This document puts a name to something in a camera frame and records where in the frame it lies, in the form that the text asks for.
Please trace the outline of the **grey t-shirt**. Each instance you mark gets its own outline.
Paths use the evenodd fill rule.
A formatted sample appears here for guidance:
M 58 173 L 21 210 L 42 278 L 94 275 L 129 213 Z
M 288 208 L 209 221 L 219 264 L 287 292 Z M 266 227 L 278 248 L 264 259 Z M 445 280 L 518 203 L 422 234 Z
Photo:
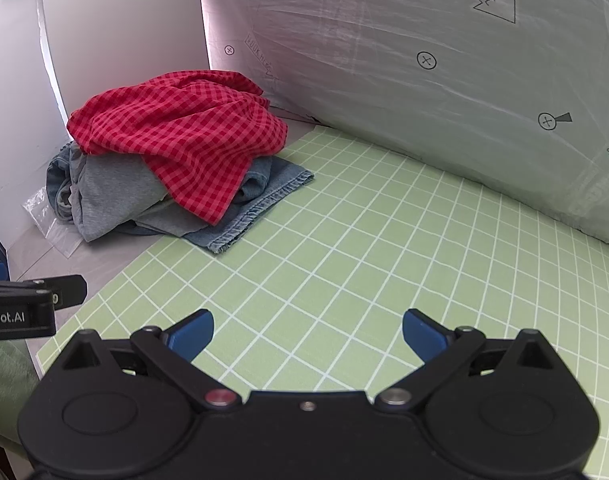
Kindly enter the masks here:
M 137 155 L 85 155 L 70 143 L 47 167 L 46 192 L 56 218 L 87 242 L 114 230 L 182 237 L 208 226 L 175 203 Z

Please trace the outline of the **blue denim garment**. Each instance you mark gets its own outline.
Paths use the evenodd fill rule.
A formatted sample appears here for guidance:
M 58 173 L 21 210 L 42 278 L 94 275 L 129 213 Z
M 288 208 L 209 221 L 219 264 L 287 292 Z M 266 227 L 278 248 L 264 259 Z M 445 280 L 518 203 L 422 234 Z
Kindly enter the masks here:
M 279 157 L 259 157 L 252 163 L 224 217 L 214 226 L 184 238 L 214 255 L 226 252 L 273 206 L 314 179 L 314 174 Z

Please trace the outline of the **white fabric side panel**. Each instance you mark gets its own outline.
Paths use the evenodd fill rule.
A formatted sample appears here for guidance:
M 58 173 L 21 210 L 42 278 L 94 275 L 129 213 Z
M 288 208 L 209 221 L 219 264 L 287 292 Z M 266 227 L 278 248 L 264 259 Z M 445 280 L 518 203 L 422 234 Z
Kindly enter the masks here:
M 43 0 L 66 113 L 92 96 L 209 66 L 201 0 Z

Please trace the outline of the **red checkered cloth garment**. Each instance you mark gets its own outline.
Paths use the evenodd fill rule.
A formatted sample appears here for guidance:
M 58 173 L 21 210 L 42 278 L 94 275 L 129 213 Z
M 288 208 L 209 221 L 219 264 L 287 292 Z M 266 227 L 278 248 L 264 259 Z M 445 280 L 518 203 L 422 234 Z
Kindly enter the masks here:
M 252 80 L 182 70 L 93 96 L 69 117 L 88 155 L 138 155 L 178 205 L 219 223 L 254 159 L 279 153 L 288 126 Z

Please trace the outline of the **clear plastic zip bag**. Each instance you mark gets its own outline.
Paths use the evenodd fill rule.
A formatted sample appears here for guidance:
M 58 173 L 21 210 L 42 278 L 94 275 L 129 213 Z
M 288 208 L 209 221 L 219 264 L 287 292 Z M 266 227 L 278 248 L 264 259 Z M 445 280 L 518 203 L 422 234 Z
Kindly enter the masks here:
M 50 246 L 65 258 L 70 258 L 76 252 L 83 238 L 73 223 L 63 222 L 56 217 L 48 202 L 46 188 L 40 188 L 22 206 Z

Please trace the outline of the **grey carrot print storage bag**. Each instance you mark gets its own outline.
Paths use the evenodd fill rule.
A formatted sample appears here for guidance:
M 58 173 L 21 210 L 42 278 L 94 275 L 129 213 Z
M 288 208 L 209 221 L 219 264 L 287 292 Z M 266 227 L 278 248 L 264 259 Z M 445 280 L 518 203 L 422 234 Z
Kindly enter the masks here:
M 202 0 L 211 64 L 283 110 L 609 243 L 609 0 Z

